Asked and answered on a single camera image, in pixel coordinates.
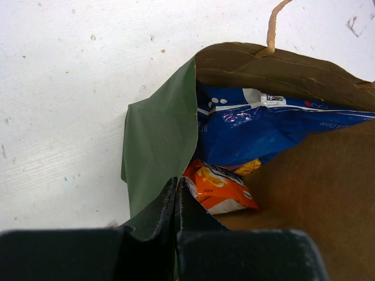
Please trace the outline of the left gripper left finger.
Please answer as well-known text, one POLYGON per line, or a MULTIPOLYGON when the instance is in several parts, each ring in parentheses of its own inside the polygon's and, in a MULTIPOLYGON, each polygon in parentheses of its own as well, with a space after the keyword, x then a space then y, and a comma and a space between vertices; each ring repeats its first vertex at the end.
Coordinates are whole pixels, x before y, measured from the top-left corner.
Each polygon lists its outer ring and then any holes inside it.
POLYGON ((114 228, 1 234, 1 280, 173 280, 177 178, 114 228))

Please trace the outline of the blue Doritos chip bag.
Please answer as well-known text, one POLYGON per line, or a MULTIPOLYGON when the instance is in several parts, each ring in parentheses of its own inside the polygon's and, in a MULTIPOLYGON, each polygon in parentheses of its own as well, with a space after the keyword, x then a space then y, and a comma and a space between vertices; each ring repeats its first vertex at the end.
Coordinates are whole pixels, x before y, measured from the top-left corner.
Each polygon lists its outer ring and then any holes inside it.
POLYGON ((196 98, 199 136, 194 157, 240 175, 251 173, 313 133, 374 119, 373 111, 199 81, 196 98))

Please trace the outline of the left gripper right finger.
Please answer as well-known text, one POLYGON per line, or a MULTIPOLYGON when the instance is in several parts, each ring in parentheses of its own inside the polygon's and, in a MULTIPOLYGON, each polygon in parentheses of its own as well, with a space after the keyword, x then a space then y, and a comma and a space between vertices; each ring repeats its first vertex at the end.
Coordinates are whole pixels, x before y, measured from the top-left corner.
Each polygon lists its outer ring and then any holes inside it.
POLYGON ((329 280, 318 247, 303 231, 232 231, 192 196, 182 177, 175 199, 180 280, 329 280))

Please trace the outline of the green paper bag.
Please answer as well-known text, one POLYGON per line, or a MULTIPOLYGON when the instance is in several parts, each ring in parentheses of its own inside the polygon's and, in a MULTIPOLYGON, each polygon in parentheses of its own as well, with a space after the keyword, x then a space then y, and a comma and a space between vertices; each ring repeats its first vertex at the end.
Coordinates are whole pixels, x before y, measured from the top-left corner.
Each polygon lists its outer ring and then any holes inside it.
MULTIPOLYGON (((277 16, 286 5, 282 1, 272 10, 265 46, 206 47, 149 98, 128 107, 121 177, 128 186, 131 218, 157 198, 169 179, 179 184, 197 159, 198 81, 374 112, 374 83, 331 62, 276 49, 277 16)), ((374 279, 374 119, 313 133, 251 173, 235 174, 259 209, 212 215, 225 227, 303 231, 318 247, 329 280, 374 279)), ((173 222, 173 280, 180 280, 175 208, 173 222)))

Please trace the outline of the orange candy packet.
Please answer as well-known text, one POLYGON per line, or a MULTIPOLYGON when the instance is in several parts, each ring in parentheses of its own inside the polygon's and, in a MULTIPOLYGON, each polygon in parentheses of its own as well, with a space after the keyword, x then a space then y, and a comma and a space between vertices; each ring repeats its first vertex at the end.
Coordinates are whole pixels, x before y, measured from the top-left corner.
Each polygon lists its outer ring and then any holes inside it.
POLYGON ((259 209, 240 176, 227 169, 193 159, 183 177, 193 197, 211 215, 259 209))

